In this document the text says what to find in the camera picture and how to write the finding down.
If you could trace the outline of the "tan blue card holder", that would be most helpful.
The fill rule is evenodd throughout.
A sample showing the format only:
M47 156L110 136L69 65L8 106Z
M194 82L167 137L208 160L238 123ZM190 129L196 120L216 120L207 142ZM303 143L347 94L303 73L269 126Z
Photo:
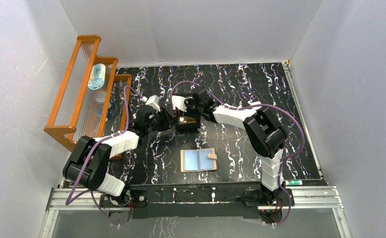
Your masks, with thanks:
M214 148L181 150L181 172L204 172L217 169L217 155Z

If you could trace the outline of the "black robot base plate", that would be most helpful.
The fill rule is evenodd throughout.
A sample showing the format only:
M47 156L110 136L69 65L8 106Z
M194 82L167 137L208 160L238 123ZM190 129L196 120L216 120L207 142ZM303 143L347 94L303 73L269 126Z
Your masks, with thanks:
M153 217L234 217L258 219L268 213L276 221L295 205L292 191L274 192L259 181L136 184L119 197L101 195L100 206L111 211L129 211L134 219Z

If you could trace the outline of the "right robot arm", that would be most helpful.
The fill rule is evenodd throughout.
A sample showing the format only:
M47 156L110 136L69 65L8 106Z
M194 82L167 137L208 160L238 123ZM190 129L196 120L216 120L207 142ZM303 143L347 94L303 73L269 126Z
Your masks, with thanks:
M207 121L227 124L243 129L252 148L259 155L261 167L261 195L259 200L275 205L282 198L285 188L281 159L286 141L286 130L275 113L260 103L249 109L223 104L212 98L208 92L194 89L189 96L172 96L173 108L189 116L201 116Z

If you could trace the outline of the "black plastic card bin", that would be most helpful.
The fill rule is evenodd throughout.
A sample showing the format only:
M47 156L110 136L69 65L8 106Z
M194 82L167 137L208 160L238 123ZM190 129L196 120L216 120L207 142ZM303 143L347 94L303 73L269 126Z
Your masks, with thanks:
M173 110L177 131L193 131L200 128L201 116L193 110L194 99L190 94L175 94L172 96Z

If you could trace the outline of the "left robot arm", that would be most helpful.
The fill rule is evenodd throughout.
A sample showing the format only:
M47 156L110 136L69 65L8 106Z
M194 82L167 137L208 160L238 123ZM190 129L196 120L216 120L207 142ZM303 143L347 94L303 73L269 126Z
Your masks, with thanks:
M125 182L107 172L108 161L136 149L148 134L171 129L176 122L164 107L156 110L142 105L127 130L106 137L81 137L64 166L63 176L75 185L109 194L118 206L126 206L131 193L125 189Z

